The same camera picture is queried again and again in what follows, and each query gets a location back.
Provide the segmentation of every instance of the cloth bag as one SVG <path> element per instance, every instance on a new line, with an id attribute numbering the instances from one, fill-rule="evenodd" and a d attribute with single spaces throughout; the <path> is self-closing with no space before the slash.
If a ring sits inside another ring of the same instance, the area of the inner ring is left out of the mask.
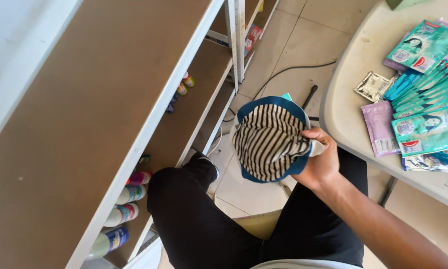
<path id="1" fill-rule="evenodd" d="M 278 96 L 251 101 L 239 109 L 230 131 L 242 177 L 258 183 L 277 182 L 304 170 L 325 146 L 302 136 L 311 128 L 304 110 Z"/>

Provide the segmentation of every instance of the hand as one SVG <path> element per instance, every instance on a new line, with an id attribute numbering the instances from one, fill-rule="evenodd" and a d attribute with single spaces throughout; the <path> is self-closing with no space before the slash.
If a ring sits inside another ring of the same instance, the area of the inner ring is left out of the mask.
<path id="1" fill-rule="evenodd" d="M 309 157 L 304 171 L 300 175 L 292 175 L 300 184 L 315 190 L 323 183 L 328 182 L 339 175 L 339 156 L 337 155 L 337 143 L 321 128 L 314 127 L 310 130 L 302 131 L 302 135 L 319 141 L 325 146 L 322 154 Z"/>

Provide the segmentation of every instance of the white bottle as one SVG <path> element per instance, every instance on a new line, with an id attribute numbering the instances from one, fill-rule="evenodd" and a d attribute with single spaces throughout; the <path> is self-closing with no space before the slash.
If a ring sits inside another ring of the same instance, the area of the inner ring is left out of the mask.
<path id="1" fill-rule="evenodd" d="M 118 205 L 111 210 L 108 218 L 105 221 L 105 227 L 115 227 L 121 223 L 134 220 L 137 217 L 138 208 L 135 203 L 127 203 Z"/>
<path id="2" fill-rule="evenodd" d="M 108 252 L 122 246 L 128 238 L 128 229 L 124 226 L 118 226 L 99 233 L 85 260 L 94 260 L 103 257 Z"/>
<path id="3" fill-rule="evenodd" d="M 146 194 L 146 189 L 141 186 L 125 186 L 121 194 L 119 195 L 116 204 L 126 204 L 128 202 L 137 201 L 142 199 Z"/>

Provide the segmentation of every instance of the white plastic table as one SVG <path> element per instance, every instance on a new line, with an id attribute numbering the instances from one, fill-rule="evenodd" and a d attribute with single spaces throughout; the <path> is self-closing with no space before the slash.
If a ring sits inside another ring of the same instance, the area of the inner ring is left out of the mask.
<path id="1" fill-rule="evenodd" d="M 448 205 L 448 173 L 404 171 L 401 155 L 375 158 L 361 108 L 370 101 L 353 91 L 370 71 L 391 78 L 395 71 L 382 64 L 385 57 L 421 21 L 441 17 L 448 21 L 448 0 L 398 11 L 378 2 L 337 63 L 321 102 L 320 125 L 340 147 Z"/>

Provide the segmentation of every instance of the red logo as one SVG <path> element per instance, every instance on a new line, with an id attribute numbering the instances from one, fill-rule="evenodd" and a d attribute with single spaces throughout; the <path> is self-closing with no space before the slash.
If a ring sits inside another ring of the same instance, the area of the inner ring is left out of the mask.
<path id="1" fill-rule="evenodd" d="M 418 142 L 419 142 L 418 140 L 415 140 L 415 141 L 402 143 L 402 145 L 404 145 L 406 147 L 413 147 L 413 146 L 416 146 L 418 144 Z"/>
<path id="2" fill-rule="evenodd" d="M 421 57 L 418 61 L 413 65 L 413 67 L 419 67 L 420 65 L 425 63 L 425 58 Z"/>
<path id="3" fill-rule="evenodd" d="M 441 28 L 439 25 L 436 25 L 436 24 L 431 23 L 429 21 L 425 21 L 425 24 L 428 25 L 428 26 L 434 27 L 434 28 Z"/>

